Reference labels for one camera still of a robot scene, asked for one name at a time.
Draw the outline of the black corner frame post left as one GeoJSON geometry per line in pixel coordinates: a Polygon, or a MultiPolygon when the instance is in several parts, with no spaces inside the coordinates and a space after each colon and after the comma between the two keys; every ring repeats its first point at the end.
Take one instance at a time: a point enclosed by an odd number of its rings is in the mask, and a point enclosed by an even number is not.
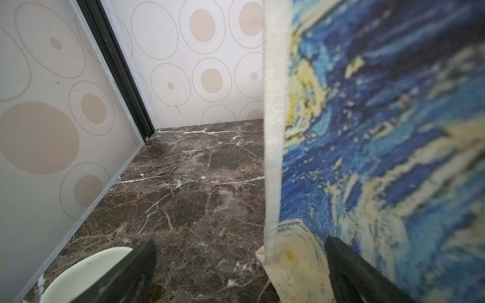
{"type": "Polygon", "coordinates": [[[138,132],[144,142],[148,141],[155,133],[155,128],[130,71],[128,60],[118,42],[112,22],[109,20],[109,15],[101,1],[77,0],[76,3],[107,63],[138,132]]]}

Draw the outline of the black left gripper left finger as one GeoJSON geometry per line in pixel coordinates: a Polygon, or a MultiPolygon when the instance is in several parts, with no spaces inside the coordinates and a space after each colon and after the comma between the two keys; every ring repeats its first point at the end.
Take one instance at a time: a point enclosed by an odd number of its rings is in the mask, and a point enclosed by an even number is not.
{"type": "Polygon", "coordinates": [[[144,239],[72,302],[147,302],[157,262],[153,239],[144,239]]]}

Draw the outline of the starry night canvas bag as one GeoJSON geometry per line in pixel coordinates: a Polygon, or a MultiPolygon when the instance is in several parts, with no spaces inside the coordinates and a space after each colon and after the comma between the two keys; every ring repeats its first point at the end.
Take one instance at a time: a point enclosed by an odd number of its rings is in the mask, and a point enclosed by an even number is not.
{"type": "Polygon", "coordinates": [[[337,302],[337,237],[414,302],[484,301],[484,2],[265,1],[280,302],[337,302]]]}

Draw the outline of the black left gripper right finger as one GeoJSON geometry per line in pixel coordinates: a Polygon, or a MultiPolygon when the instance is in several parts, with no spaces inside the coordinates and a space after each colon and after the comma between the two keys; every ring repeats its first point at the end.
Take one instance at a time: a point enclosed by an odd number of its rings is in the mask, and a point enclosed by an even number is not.
{"type": "Polygon", "coordinates": [[[337,302],[414,302],[339,238],[328,237],[325,250],[337,302]]]}

